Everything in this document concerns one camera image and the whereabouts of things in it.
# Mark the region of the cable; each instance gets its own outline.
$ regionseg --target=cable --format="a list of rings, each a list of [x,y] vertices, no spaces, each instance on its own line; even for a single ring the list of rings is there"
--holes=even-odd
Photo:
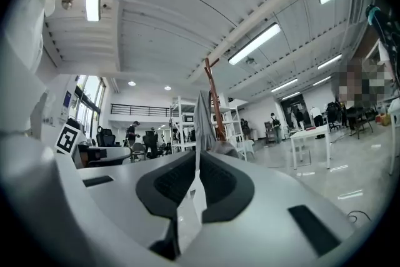
[[[352,215],[352,213],[364,214],[366,216],[366,218],[368,218],[369,221],[372,221],[372,219],[365,212],[363,212],[361,210],[353,210],[353,211],[350,211],[350,213],[347,214],[348,217],[355,217],[356,220],[354,220],[353,223],[355,223],[357,221],[357,216]]]

